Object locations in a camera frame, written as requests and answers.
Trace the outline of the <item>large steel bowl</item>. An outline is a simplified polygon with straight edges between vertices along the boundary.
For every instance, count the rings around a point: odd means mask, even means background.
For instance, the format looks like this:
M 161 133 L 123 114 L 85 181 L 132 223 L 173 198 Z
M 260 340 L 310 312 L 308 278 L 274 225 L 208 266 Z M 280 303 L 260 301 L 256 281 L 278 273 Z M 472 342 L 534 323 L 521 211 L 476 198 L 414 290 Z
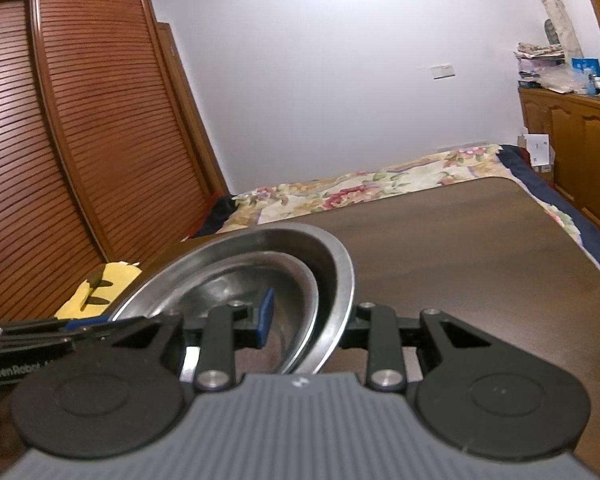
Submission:
M 273 293 L 264 353 L 242 352 L 242 372 L 315 374 L 349 321 L 355 273 L 347 248 L 317 226 L 291 222 L 186 240 L 152 260 L 110 304 L 122 320 L 181 312 L 200 321 L 222 304 L 251 304 Z

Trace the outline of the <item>white floral square plate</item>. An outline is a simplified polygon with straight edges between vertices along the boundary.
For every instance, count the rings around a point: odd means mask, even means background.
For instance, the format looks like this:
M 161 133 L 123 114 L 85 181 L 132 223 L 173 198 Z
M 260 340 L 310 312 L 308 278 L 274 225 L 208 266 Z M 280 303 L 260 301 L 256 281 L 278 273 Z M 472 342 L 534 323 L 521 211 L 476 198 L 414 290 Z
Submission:
M 180 374 L 181 382 L 188 382 L 189 384 L 193 381 L 195 370 L 199 360 L 199 347 L 187 347 L 183 360 L 183 365 Z

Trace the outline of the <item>small steel bowl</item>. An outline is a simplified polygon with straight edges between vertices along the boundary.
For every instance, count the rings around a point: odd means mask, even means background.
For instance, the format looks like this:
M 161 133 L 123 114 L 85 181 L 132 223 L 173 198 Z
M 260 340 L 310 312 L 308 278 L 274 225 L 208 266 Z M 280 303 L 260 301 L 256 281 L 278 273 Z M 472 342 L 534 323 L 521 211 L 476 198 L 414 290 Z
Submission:
M 187 327 L 216 307 L 237 309 L 238 373 L 287 374 L 306 353 L 319 304 L 317 280 L 300 259 L 247 252 L 190 274 L 164 305 L 180 311 Z

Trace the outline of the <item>floral bed quilt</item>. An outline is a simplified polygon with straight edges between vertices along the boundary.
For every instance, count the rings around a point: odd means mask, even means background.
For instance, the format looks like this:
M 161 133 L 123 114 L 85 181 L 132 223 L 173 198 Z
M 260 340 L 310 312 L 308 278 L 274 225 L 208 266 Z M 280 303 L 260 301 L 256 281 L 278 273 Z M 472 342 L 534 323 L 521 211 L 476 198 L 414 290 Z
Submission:
M 220 231 L 228 233 L 383 198 L 484 178 L 504 178 L 531 188 L 505 165 L 503 145 L 456 148 L 373 171 L 255 188 L 233 198 L 236 206 Z

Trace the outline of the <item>brown louvered wardrobe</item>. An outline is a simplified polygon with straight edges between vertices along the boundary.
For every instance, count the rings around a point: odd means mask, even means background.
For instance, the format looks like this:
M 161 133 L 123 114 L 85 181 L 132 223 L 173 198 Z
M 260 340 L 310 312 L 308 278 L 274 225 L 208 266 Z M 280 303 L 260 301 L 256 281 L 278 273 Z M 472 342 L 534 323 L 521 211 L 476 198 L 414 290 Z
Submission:
M 0 0 L 0 322 L 151 260 L 226 191 L 151 0 Z

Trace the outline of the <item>navy bed sheet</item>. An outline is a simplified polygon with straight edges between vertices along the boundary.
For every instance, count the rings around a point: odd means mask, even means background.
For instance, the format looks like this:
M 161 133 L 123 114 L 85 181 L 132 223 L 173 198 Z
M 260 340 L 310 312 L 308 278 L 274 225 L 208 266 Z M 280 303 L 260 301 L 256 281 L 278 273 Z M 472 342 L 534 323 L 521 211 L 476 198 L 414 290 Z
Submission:
M 521 185 L 552 214 L 600 270 L 600 230 L 554 191 L 524 160 L 521 148 L 503 144 L 498 159 Z

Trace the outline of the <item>white paper bag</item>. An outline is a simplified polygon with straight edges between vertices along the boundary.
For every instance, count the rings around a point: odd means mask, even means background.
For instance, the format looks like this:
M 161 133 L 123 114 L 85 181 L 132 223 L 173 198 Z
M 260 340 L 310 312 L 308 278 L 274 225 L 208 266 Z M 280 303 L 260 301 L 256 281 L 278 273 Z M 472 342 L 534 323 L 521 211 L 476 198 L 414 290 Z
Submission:
M 524 136 L 526 150 L 532 167 L 545 167 L 552 164 L 550 136 L 545 133 L 528 133 Z

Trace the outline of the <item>wooden sideboard cabinet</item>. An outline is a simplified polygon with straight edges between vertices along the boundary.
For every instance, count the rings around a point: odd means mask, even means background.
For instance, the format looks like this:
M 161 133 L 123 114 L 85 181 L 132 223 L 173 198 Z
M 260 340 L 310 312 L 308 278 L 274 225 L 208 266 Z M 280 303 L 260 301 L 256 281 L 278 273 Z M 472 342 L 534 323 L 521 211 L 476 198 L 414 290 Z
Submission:
M 524 126 L 554 150 L 554 188 L 600 229 L 600 96 L 518 90 Z

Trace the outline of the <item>folded cloth stack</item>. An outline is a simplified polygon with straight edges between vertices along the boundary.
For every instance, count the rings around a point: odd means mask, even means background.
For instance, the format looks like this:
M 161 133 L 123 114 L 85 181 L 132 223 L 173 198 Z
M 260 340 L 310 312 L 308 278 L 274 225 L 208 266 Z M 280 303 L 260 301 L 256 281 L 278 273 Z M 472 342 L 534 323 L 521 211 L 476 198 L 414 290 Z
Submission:
M 520 42 L 514 52 L 520 88 L 541 88 L 541 76 L 565 64 L 565 51 L 560 44 L 538 46 Z

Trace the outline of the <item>blue white box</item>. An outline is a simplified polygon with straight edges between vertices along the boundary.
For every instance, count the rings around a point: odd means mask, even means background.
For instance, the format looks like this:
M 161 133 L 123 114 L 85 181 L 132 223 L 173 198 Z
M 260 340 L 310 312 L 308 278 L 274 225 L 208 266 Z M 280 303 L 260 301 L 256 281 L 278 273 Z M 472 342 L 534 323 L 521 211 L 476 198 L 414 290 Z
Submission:
M 598 93 L 598 80 L 600 79 L 600 62 L 597 58 L 572 58 L 571 66 L 576 74 L 580 92 L 589 96 Z

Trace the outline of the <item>cream curtain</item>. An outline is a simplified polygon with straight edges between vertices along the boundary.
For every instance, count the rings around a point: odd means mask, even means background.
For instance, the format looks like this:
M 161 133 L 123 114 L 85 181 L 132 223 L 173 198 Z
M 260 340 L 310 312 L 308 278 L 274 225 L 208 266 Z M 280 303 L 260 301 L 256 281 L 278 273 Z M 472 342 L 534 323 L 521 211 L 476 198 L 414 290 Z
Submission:
M 548 18 L 554 25 L 559 43 L 568 58 L 580 58 L 583 54 L 572 21 L 562 0 L 541 0 Z

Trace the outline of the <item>white wall switch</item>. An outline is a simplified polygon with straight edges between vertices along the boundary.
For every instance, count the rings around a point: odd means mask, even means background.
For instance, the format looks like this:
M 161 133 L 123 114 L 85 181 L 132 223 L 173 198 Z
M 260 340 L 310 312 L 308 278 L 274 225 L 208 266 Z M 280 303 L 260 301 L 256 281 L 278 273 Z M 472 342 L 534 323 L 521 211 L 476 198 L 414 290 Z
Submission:
M 440 64 L 430 67 L 430 73 L 435 80 L 451 78 L 455 76 L 455 70 L 452 64 Z

